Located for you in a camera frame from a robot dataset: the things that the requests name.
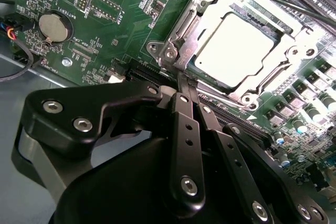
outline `connector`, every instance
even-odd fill
[[[33,62],[33,65],[32,65],[31,68],[35,68],[41,62],[42,57],[34,54],[33,52],[32,52],[32,54],[34,56],[34,62]],[[18,61],[18,62],[26,65],[27,62],[28,62],[28,57],[27,57],[27,54],[25,54],[25,52],[23,50],[19,50],[19,51],[13,53],[13,60]]]
[[[6,26],[13,27],[14,31],[27,31],[36,26],[36,21],[33,18],[28,18],[19,13],[6,15],[2,23]]]

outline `black bracket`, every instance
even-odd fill
[[[170,192],[180,217],[196,214],[205,204],[200,127],[193,103],[182,93],[172,97],[172,159]]]
[[[227,124],[223,131],[230,134],[244,159],[250,165],[256,183],[264,189],[276,216],[283,223],[329,223],[322,208],[304,194],[288,175],[238,125]]]
[[[33,139],[69,158],[88,157],[106,118],[117,118],[137,105],[162,99],[149,82],[40,90],[25,101],[21,124]]]
[[[268,210],[261,193],[241,155],[234,139],[222,132],[215,113],[207,106],[199,104],[198,114],[201,116],[202,125],[207,132],[209,140],[214,140],[226,166],[228,179],[235,187],[237,197],[246,217],[252,223],[274,223],[272,214]]]

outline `gray surface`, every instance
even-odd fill
[[[2,76],[19,69],[0,59]],[[30,72],[16,80],[0,83],[0,223],[46,224],[55,210],[48,191],[16,171],[11,163],[11,151],[25,97],[34,90],[57,86]],[[97,147],[92,164],[97,166],[147,138],[143,133],[136,139],[120,139]]]

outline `black metal arm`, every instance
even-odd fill
[[[179,92],[125,82],[27,97],[12,159],[58,203],[55,224],[329,222],[239,126],[222,129],[179,80]],[[140,130],[151,139],[91,167],[95,145]]]

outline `capacitor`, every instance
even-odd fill
[[[300,119],[293,120],[292,125],[300,134],[305,133],[308,130],[307,126],[305,126],[305,124]]]
[[[281,135],[281,132],[275,132],[275,133],[273,134],[273,137],[274,137],[275,142],[276,142],[277,144],[283,144],[283,143],[285,142],[284,138],[283,138],[282,135]]]
[[[309,117],[316,123],[319,123],[323,120],[323,115],[321,115],[321,113],[315,108],[308,109],[307,113]]]
[[[324,97],[321,99],[321,102],[324,104],[324,106],[328,108],[328,110],[330,111],[336,110],[336,101],[332,97],[330,96]]]
[[[305,157],[303,155],[299,155],[298,156],[298,162],[303,163],[304,161],[306,161]]]
[[[283,154],[279,157],[279,162],[283,168],[288,167],[290,165],[290,161],[286,154]]]

